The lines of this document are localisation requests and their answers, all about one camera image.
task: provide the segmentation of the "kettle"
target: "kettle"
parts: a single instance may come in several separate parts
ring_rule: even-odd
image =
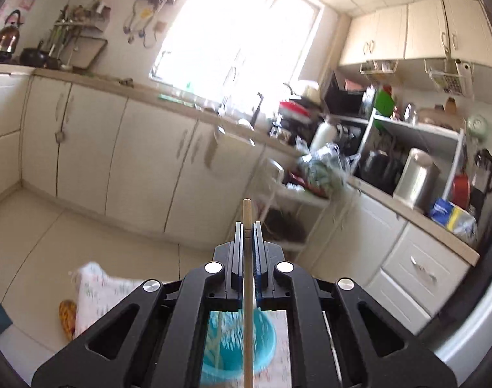
[[[9,22],[10,18],[16,14],[18,19],[15,22],[11,22],[10,25],[7,26],[7,22]],[[0,30],[0,53],[6,54],[9,59],[12,54],[16,50],[16,46],[19,41],[19,27],[22,25],[21,22],[22,14],[20,10],[14,10],[7,19],[5,20],[4,25],[6,25],[2,30]]]

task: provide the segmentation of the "tiled floor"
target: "tiled floor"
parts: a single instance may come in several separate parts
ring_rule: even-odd
[[[4,354],[13,358],[17,370],[29,373],[47,359],[47,352],[66,345],[58,305],[75,299],[68,272],[89,261],[112,276],[173,281],[212,254],[101,224],[27,190],[15,192],[0,204],[0,299],[14,322],[0,341]],[[9,346],[39,350],[37,361],[25,364],[21,354],[6,353],[13,350]]]

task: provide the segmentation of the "round metal pivot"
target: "round metal pivot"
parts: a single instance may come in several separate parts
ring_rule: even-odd
[[[160,288],[161,285],[162,284],[157,280],[147,280],[143,284],[143,289],[146,292],[155,292],[156,290],[158,290]]]
[[[207,273],[215,274],[220,272],[223,269],[223,265],[218,263],[217,261],[212,261],[204,266],[204,269]]]
[[[276,264],[276,268],[278,268],[278,271],[281,271],[282,273],[290,273],[294,270],[294,265],[288,261],[282,261]]]
[[[337,285],[343,290],[352,290],[355,287],[355,283],[350,279],[341,279]]]

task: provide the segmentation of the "wooden stick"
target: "wooden stick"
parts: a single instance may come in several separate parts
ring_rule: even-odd
[[[244,279],[242,283],[242,307],[244,309],[244,388],[253,388],[253,216],[251,200],[242,202],[242,224],[244,228]]]

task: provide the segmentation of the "white cloth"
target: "white cloth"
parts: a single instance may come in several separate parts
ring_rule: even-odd
[[[143,280],[110,277],[95,262],[72,273],[77,290],[77,313],[74,338],[135,290]]]

